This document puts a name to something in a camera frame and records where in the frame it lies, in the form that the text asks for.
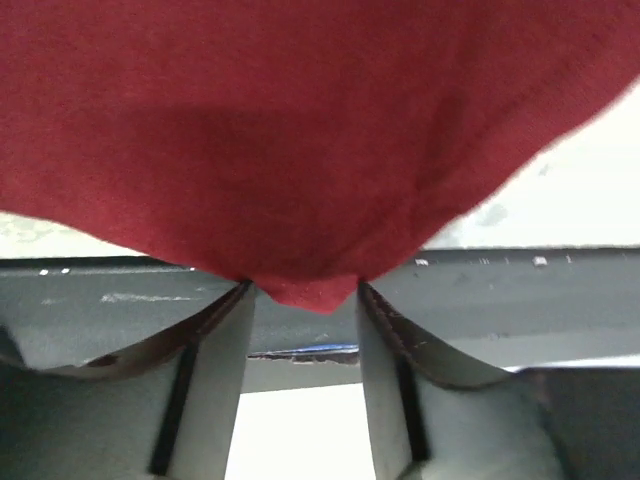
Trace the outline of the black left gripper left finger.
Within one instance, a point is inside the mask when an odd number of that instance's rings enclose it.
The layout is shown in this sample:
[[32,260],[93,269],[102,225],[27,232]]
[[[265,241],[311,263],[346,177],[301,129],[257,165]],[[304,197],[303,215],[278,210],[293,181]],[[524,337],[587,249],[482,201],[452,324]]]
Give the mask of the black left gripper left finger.
[[35,369],[1,334],[5,479],[221,479],[254,319],[244,282],[80,366]]

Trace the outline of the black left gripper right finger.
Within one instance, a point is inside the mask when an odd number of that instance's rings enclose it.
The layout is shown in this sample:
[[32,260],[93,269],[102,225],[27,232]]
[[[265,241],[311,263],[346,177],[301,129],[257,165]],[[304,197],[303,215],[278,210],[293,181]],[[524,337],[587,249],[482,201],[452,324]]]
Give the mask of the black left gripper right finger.
[[357,289],[360,368],[379,479],[567,479],[528,378],[483,362]]

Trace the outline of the dark red t shirt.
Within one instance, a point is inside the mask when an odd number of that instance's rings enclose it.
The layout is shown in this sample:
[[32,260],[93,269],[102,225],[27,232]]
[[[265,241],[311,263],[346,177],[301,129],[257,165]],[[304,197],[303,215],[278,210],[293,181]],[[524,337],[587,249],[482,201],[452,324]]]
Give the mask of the dark red t shirt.
[[638,74],[635,1],[5,1],[1,207],[330,312]]

